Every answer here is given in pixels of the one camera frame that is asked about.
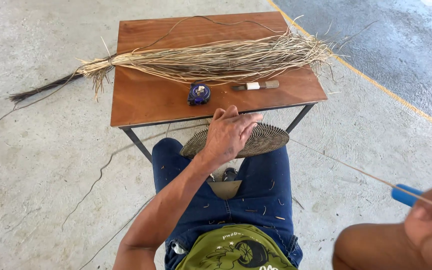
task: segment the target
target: awl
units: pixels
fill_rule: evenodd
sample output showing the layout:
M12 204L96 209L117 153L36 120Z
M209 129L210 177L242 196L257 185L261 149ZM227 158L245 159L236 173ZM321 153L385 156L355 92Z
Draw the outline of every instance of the awl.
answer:
M257 90L257 89L268 89L268 88L278 88L279 87L279 81L267 81L267 82L255 82L255 83L247 83L239 86L233 86L231 87L235 91L240 90Z

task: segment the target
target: wooden table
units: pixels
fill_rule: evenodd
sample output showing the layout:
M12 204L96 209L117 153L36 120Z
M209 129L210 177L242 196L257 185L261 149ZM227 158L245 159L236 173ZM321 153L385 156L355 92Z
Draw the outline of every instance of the wooden table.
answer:
M222 23L255 21L274 31L285 31L288 27L283 16L277 11L207 17ZM120 21L117 53L153 43L181 19ZM273 32L255 23L244 22L227 26L203 18L191 18L178 24L168 36L144 50L183 48L220 40L256 40L273 35ZM211 86L211 100L208 104L188 106L189 84L117 66L111 126L122 129L152 162L151 154L132 128L210 118L217 108L226 109L230 105L236 105L240 113L304 106L286 129L289 133L316 103L327 100L309 66L273 79L279 80L279 88L233 91L231 86L235 85L234 83Z

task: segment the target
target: concrete floor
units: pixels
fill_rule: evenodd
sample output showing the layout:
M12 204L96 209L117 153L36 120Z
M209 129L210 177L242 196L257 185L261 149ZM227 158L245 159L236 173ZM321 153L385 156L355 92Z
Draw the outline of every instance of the concrete floor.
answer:
M432 116L432 6L418 0L274 3L291 18L304 15L297 23L321 39L352 36L373 23L335 51L349 56L345 60L351 65Z
M13 107L8 93L72 72L75 57L104 57L100 36L114 52L120 20L272 10L265 0L0 1L0 117ZM293 204L302 269L331 269L334 239L346 226L399 222L408 208L390 198L387 186L295 141L387 181L432 187L432 123L332 62L341 82L319 79L326 92L341 93L315 106L287 145L292 193L304 207ZM109 127L111 87L99 103L91 88L89 81L78 81L0 122L0 269L80 269L93 256L84 269L110 269L127 227L117 232L154 195L151 165L129 147L112 158L62 230L111 153L130 144ZM264 121L286 127L298 110L265 112ZM170 130L201 123L172 124ZM167 128L135 132L151 138L144 142L151 150ZM168 136L185 142L196 130ZM161 248L156 265L163 269Z

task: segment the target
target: dried palm strand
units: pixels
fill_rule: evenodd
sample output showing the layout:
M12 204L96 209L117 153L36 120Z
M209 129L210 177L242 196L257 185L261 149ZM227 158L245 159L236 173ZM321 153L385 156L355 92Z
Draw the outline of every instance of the dried palm strand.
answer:
M106 74L114 66L180 83L248 83L274 77L291 68L319 65L333 56L327 43L314 36L293 33L258 40L225 40L174 49L134 50L111 57L81 61L76 74L92 78L96 95Z

